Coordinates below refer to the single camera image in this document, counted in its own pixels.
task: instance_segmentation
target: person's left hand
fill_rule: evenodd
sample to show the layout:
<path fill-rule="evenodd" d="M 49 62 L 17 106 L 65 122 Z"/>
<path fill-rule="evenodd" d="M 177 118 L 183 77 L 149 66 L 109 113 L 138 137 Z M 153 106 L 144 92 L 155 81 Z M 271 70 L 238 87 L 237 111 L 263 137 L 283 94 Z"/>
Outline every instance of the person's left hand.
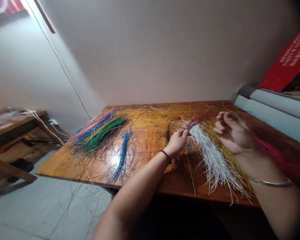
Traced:
<path fill-rule="evenodd" d="M 178 130 L 174 132 L 170 138 L 168 145 L 164 148 L 164 151 L 173 159 L 179 152 L 181 152 L 187 143 L 187 137 L 191 136 L 189 130 Z"/>

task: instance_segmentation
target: power cord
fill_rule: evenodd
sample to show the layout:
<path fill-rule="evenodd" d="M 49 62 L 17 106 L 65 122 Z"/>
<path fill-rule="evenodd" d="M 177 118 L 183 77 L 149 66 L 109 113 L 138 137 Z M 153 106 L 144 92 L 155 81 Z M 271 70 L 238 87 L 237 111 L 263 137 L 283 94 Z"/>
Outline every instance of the power cord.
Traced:
<path fill-rule="evenodd" d="M 60 141 L 60 143 L 61 143 L 62 145 L 64 144 L 63 140 L 62 140 L 61 138 L 59 138 L 54 132 L 52 132 L 52 131 L 44 124 L 44 122 L 39 118 L 39 116 L 36 114 L 35 111 L 31 111 L 31 110 L 29 110 L 29 109 L 27 109 L 27 108 L 25 108 L 25 110 L 26 110 L 28 113 L 30 113 L 34 118 L 36 118 L 38 121 L 40 121 L 40 122 L 44 125 L 44 127 L 45 127 L 46 129 L 48 129 L 48 131 L 49 131 L 52 135 L 56 136 L 56 138 Z"/>
<path fill-rule="evenodd" d="M 86 109 L 85 106 L 83 105 L 82 100 L 81 100 L 81 98 L 80 98 L 80 96 L 79 96 L 77 90 L 75 89 L 74 85 L 72 84 L 72 81 L 70 80 L 68 74 L 67 74 L 66 71 L 64 70 L 64 68 L 63 68 L 63 66 L 62 66 L 62 64 L 61 64 L 61 61 L 60 61 L 58 55 L 57 55 L 56 52 L 54 51 L 54 49 L 53 49 L 53 47 L 52 47 L 52 45 L 51 45 L 51 43 L 50 43 L 48 37 L 47 37 L 46 34 L 44 33 L 44 31 L 43 31 L 43 29 L 42 29 L 42 27 L 41 27 L 41 25 L 40 25 L 40 23 L 39 23 L 39 21 L 38 21 L 36 15 L 34 14 L 34 12 L 33 12 L 32 8 L 31 8 L 30 4 L 28 3 L 28 0 L 26 0 L 26 1 L 27 1 L 27 4 L 28 4 L 28 6 L 29 6 L 29 8 L 30 8 L 30 10 L 31 10 L 31 12 L 32 12 L 32 14 L 33 14 L 33 16 L 34 16 L 34 18 L 36 19 L 36 21 L 37 21 L 37 23 L 38 23 L 38 25 L 39 25 L 39 27 L 40 27 L 40 29 L 41 29 L 43 35 L 46 37 L 46 39 L 47 39 L 47 41 L 48 41 L 48 43 L 49 43 L 49 45 L 50 45 L 50 47 L 51 47 L 53 53 L 56 55 L 56 57 L 57 57 L 57 59 L 58 59 L 58 61 L 59 61 L 59 63 L 60 63 L 60 66 L 61 66 L 61 68 L 62 68 L 64 74 L 67 76 L 67 78 L 68 78 L 69 82 L 71 83 L 71 85 L 72 85 L 74 91 L 76 92 L 76 94 L 77 94 L 77 96 L 78 96 L 78 98 L 79 98 L 79 100 L 80 100 L 80 102 L 81 102 L 81 105 L 83 106 L 83 108 L 84 108 L 85 112 L 87 113 L 88 117 L 90 118 L 90 120 L 92 120 L 90 114 L 88 113 L 87 109 Z"/>
<path fill-rule="evenodd" d="M 66 135 L 66 134 L 63 134 L 63 133 L 59 132 L 59 131 L 57 130 L 57 128 L 55 127 L 55 124 L 54 124 L 54 123 L 50 123 L 50 125 L 51 125 L 51 126 L 54 128 L 54 130 L 56 130 L 59 134 L 69 137 L 69 135 Z"/>

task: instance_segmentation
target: person's right hand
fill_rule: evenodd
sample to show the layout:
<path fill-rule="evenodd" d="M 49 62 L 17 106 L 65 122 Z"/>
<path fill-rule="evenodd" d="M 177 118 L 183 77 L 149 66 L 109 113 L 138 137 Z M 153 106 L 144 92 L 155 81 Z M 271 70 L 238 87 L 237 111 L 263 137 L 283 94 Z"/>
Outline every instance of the person's right hand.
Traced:
<path fill-rule="evenodd" d="M 234 155 L 258 153 L 260 147 L 246 123 L 233 113 L 220 112 L 213 129 Z"/>

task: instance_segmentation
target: hand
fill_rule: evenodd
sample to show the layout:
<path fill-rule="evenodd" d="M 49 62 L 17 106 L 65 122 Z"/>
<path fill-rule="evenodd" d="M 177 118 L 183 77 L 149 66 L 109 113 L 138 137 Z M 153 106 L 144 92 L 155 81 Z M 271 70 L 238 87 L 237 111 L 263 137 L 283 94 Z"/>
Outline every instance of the hand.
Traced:
<path fill-rule="evenodd" d="M 173 159 L 179 152 L 181 152 L 187 143 L 187 137 L 191 136 L 189 130 L 178 130 L 174 132 L 170 138 L 168 145 L 164 148 L 164 151 Z"/>
<path fill-rule="evenodd" d="M 220 140 L 234 155 L 262 152 L 247 124 L 229 112 L 220 112 L 213 129 Z"/>

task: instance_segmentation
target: red sign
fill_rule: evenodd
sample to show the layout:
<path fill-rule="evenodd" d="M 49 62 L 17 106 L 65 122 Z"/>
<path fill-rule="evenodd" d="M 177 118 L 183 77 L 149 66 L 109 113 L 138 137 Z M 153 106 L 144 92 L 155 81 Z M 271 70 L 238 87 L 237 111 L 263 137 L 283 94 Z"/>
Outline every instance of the red sign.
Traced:
<path fill-rule="evenodd" d="M 300 72 L 300 32 L 283 51 L 259 87 L 281 92 Z"/>

